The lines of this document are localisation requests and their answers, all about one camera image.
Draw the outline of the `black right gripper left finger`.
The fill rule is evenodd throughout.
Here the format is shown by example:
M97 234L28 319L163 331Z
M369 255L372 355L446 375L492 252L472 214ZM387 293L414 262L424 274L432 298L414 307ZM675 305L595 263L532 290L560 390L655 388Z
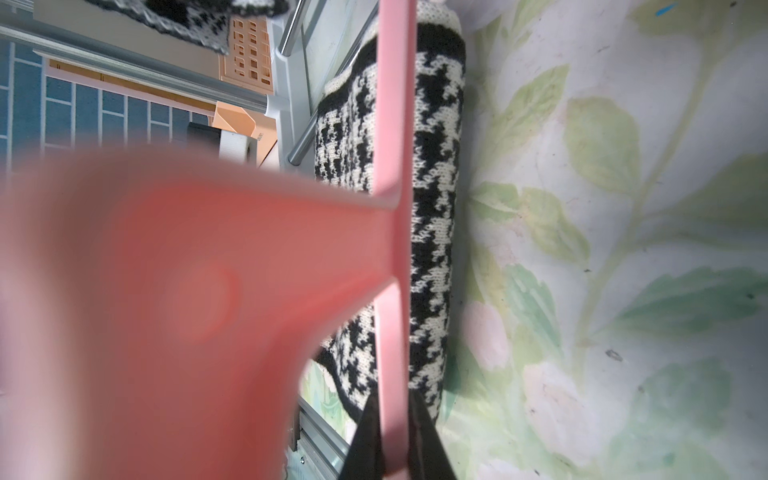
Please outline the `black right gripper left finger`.
M339 480L382 480L384 458L377 392L367 399L347 452Z

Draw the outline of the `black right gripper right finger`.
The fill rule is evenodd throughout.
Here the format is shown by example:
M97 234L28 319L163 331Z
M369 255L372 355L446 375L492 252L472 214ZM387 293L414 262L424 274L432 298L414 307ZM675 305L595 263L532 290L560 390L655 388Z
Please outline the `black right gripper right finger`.
M456 480L425 400L417 390L408 397L408 469L412 480Z

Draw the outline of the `pink plastic hanger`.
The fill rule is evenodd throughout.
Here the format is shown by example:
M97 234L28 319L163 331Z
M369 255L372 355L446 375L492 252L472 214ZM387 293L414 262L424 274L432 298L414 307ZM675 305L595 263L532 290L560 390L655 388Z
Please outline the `pink plastic hanger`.
M406 479L417 5L379 5L374 185L206 148L68 153L2 203L5 479L274 479L320 341L375 308Z

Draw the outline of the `houndstooth black white scarf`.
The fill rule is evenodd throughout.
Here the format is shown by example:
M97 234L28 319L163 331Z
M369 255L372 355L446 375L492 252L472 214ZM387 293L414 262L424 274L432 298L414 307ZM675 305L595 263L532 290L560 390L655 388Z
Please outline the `houndstooth black white scarf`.
M447 358L466 44L458 16L443 3L419 2L417 21L409 387L436 419ZM377 38L372 24L317 107L315 176L356 192L373 184Z

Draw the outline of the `smiley face knit scarf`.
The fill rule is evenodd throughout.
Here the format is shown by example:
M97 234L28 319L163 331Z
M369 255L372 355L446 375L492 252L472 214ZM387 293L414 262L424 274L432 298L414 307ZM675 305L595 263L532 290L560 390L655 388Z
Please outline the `smiley face knit scarf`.
M228 35L234 17L273 18L292 6L284 0L103 0L90 4L222 55L229 53Z

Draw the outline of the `floral table mat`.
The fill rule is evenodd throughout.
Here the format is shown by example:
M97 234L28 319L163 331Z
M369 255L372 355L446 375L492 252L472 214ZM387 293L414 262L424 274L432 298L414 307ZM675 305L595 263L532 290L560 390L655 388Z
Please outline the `floral table mat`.
M461 479L767 475L767 5L454 1Z

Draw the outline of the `peach plastic desk organizer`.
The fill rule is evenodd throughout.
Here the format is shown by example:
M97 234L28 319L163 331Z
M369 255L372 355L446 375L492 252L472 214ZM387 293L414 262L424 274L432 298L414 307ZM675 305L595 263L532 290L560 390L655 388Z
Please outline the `peach plastic desk organizer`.
M220 79L252 92L273 94L270 38L264 19L233 16L228 36L229 54L219 56ZM266 165L278 144L276 121L265 113L218 101L212 126L254 139L253 162Z

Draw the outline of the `white and steel clothes rack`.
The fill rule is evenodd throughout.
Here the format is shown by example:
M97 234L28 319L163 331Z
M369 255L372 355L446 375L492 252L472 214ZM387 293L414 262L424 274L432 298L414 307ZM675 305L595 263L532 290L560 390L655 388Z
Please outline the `white and steel clothes rack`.
M378 16L377 1L293 1L268 21L273 94L266 115L277 122L280 170L312 177L317 106L328 82L352 62Z

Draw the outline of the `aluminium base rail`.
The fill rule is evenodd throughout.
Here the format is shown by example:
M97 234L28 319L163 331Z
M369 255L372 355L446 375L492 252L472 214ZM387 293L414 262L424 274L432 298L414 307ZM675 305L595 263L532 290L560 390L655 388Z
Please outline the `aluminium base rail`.
M283 479L336 480L348 443L303 398L288 429Z

